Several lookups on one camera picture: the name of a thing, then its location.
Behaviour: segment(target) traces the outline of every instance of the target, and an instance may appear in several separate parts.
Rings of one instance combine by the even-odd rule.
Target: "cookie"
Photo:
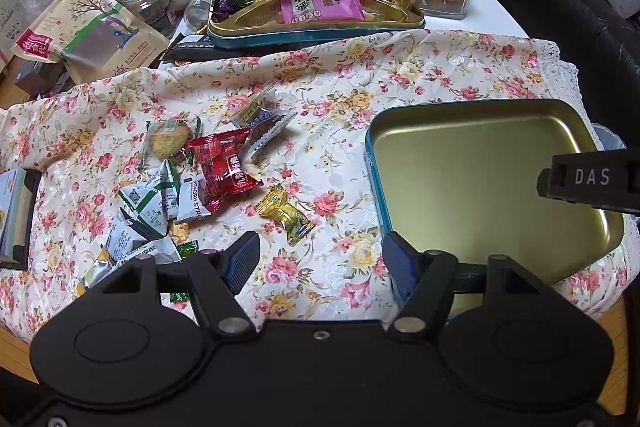
[[[169,120],[150,137],[149,148],[156,158],[164,160],[180,153],[192,137],[193,133],[184,121]]]

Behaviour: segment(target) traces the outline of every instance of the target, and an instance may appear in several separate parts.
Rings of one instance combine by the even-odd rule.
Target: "red candy wrapper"
[[[235,129],[188,142],[187,147],[193,150],[207,182],[203,203],[209,212],[219,209],[224,194],[240,194],[250,188],[262,187],[261,181],[242,171],[238,157],[238,148],[250,133],[248,128]]]

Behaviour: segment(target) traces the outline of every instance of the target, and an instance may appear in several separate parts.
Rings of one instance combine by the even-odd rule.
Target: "screw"
[[[400,333],[419,333],[427,324],[418,317],[400,317],[394,321],[394,328]]]
[[[240,335],[249,328],[249,322],[242,317],[227,317],[218,323],[218,329],[228,335]]]
[[[330,336],[331,336],[331,333],[329,333],[329,331],[325,331],[325,330],[314,331],[314,338],[316,341],[325,341]]]
[[[66,422],[58,416],[52,416],[47,421],[47,427],[67,427]]]

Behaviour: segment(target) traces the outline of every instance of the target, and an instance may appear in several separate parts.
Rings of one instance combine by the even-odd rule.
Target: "green candy wrapper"
[[[198,242],[197,241],[189,241],[188,243],[182,243],[175,247],[178,251],[178,255],[180,259],[186,258],[189,254],[198,251]],[[189,301],[189,293],[187,292],[177,292],[177,293],[169,293],[169,301],[172,304],[178,302],[188,302]]]

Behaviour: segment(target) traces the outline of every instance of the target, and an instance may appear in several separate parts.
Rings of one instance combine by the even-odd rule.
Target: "red label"
[[[38,35],[27,29],[18,39],[16,44],[23,51],[37,55],[42,58],[49,58],[49,44],[53,39],[46,35]]]

